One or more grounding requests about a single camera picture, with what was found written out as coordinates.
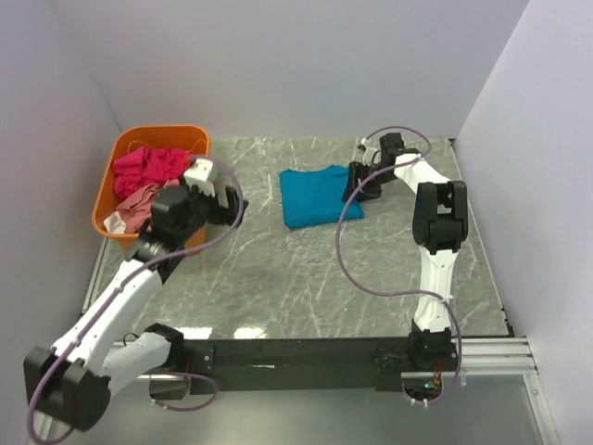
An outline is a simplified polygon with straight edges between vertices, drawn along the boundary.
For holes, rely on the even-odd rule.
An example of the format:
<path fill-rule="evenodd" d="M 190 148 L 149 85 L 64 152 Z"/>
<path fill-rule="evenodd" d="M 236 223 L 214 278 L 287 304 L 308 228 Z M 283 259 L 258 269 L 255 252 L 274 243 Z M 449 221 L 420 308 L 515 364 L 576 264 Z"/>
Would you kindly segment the blue t shirt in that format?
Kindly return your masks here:
<path fill-rule="evenodd" d="M 301 229 L 336 223 L 344 208 L 348 169 L 331 165 L 319 171 L 284 170 L 279 174 L 285 225 Z"/>

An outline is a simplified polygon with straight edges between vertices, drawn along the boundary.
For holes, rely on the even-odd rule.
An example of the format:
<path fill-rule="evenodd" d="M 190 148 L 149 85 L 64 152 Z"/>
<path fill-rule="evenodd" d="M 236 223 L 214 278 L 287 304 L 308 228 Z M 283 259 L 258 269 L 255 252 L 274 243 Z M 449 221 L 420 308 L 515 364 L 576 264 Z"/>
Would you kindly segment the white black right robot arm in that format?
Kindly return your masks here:
<path fill-rule="evenodd" d="M 419 299 L 406 349 L 410 366 L 430 369 L 458 356 L 451 341 L 451 286 L 455 262 L 469 233 L 467 186 L 451 180 L 408 148 L 400 133 L 386 133 L 377 148 L 363 138 L 361 161 L 348 164 L 345 206 L 377 199 L 384 184 L 399 180 L 415 196 L 412 238 L 421 258 Z"/>

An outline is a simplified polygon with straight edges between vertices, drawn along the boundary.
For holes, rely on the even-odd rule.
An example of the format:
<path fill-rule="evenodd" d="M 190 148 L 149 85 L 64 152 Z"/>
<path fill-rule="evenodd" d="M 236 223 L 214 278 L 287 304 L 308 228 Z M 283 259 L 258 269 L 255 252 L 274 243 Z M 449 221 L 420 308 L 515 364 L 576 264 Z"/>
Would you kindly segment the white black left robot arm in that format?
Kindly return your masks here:
<path fill-rule="evenodd" d="M 151 217 L 92 308 L 49 349 L 33 348 L 23 368 L 29 411 L 87 431 L 110 399 L 151 370 L 182 372 L 188 364 L 183 334 L 164 324 L 148 327 L 131 345 L 113 351 L 116 337 L 159 292 L 180 262 L 193 253 L 187 241 L 207 224 L 237 227 L 246 202 L 239 186 L 225 188 L 226 204 L 195 185 L 159 190 Z"/>

